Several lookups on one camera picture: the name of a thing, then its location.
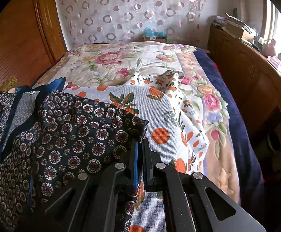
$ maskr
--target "cardboard box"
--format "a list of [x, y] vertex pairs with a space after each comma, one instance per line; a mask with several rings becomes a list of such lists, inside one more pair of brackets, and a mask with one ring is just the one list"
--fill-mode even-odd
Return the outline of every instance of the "cardboard box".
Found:
[[241, 26], [235, 26], [229, 22], [226, 23], [225, 29], [235, 37], [242, 38], [247, 41], [253, 40], [255, 36], [253, 34], [249, 34], [249, 32], [245, 31]]
[[167, 42], [167, 38], [165, 38], [165, 37], [153, 37], [152, 39], [151, 39], [150, 37], [148, 37], [148, 36], [146, 36], [146, 37], [144, 37], [143, 38], [143, 40], [144, 41], [153, 41], [153, 42], [159, 42], [159, 43], [164, 43], [164, 44], [166, 44], [166, 42]]

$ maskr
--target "metal bolt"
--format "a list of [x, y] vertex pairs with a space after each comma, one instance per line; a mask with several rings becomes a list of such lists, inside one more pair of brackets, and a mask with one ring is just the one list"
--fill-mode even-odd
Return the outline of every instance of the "metal bolt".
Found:
[[195, 173], [193, 174], [193, 177], [194, 177], [195, 179], [200, 180], [200, 179], [203, 178], [203, 174], [200, 173], [200, 172], [195, 172]]
[[117, 169], [122, 169], [122, 168], [124, 168], [124, 164], [121, 163], [121, 162], [116, 163], [116, 164], [115, 164], [115, 168], [117, 168]]
[[164, 169], [166, 167], [166, 165], [162, 162], [159, 162], [155, 165], [158, 169]]
[[78, 175], [78, 179], [80, 179], [80, 180], [85, 180], [85, 179], [87, 179], [88, 178], [88, 175], [86, 174], [86, 173], [80, 173], [79, 175]]

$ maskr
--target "wooden wardrobe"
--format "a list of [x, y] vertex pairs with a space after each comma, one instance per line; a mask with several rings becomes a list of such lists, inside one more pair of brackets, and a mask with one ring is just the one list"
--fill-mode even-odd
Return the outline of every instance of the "wooden wardrobe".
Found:
[[66, 52], [55, 0], [11, 0], [0, 13], [0, 86], [31, 85]]

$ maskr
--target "circle patterned wall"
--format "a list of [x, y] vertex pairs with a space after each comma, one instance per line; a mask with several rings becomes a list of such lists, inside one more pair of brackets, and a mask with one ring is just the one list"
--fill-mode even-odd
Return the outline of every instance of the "circle patterned wall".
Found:
[[168, 42], [189, 40], [206, 0], [56, 0], [70, 48], [90, 43], [143, 41], [149, 27]]

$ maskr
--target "bedspread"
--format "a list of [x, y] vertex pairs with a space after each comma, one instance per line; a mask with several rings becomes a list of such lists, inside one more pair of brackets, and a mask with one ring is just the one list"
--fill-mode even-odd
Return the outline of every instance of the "bedspread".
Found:
[[[157, 42], [83, 45], [67, 52], [36, 86], [66, 77], [66, 90], [90, 98], [100, 99], [103, 94], [98, 94], [99, 91], [87, 94], [80, 87], [98, 86], [102, 91], [112, 85], [146, 86], [151, 88], [146, 97], [152, 104], [159, 102], [162, 95], [168, 97], [181, 109], [182, 116], [190, 119], [194, 126], [204, 128], [209, 139], [205, 159], [196, 170], [203, 170], [212, 182], [239, 202], [239, 179], [228, 128], [228, 103], [208, 80], [194, 51], [196, 48], [192, 46]], [[123, 106], [113, 99], [117, 107]], [[162, 117], [165, 124], [176, 122], [171, 112], [164, 112]], [[188, 139], [188, 135], [181, 136], [183, 143]], [[190, 160], [185, 162], [185, 172], [189, 172], [193, 156]]]

